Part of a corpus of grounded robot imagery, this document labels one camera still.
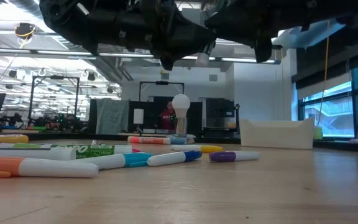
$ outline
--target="desk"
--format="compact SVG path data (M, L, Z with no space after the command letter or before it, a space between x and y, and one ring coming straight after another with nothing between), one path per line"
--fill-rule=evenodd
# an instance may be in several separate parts
M95 179L0 179L0 224L358 223L358 153L223 146L262 157L220 164L205 154L187 164L105 170Z
M140 136L139 133L118 133L118 135L122 135L122 136ZM169 134L151 134L151 133L144 133L142 134L142 137L158 137L158 138L165 138L167 137Z

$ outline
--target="white wall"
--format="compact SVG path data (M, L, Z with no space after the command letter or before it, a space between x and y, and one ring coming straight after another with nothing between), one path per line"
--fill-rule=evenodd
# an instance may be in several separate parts
M134 70L128 68L128 72L132 75L135 81L124 82L122 84L122 100L139 100L139 82L150 81L155 82L161 80L159 74L160 68L141 68ZM218 75L217 82L210 82L209 75ZM170 72L170 82L185 83L185 95L187 95L192 102L199 101L199 98L225 98L226 97L226 74L220 72L218 68L187 68L175 67ZM155 84L143 84L142 99L147 101L151 96L175 96L180 94L181 85L161 86Z
M280 65L235 63L234 100L240 104L240 118L291 120L297 111L291 105L295 73L296 51L292 49Z
M234 64L226 72L226 99L234 100Z

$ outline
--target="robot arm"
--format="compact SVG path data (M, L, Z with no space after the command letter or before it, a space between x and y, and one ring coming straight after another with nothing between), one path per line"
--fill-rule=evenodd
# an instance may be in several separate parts
M171 70L173 63L214 42L212 30L185 19L173 0L41 0L46 25L97 55L99 43L148 49Z
M307 30L312 22L331 18L346 24L358 20L358 0L232 0L223 5L205 28L185 19L174 0L40 0L46 25L70 42L94 55L99 43L148 49L167 70L184 56L210 49L217 37L251 46L257 62L264 62L279 30Z

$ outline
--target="gray curtain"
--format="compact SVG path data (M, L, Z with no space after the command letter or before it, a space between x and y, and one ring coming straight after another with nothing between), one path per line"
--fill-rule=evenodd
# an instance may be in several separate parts
M118 134L128 130L129 101L101 99L96 101L98 123L96 134Z

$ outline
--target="green label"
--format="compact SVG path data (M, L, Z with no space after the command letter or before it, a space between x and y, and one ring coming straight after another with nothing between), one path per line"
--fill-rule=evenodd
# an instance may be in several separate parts
M21 149L37 149L40 148L40 145L37 144L28 144L28 143L16 143L13 145L13 148L21 148Z
M76 151L76 159L114 155L114 146L52 145L51 147L72 147Z

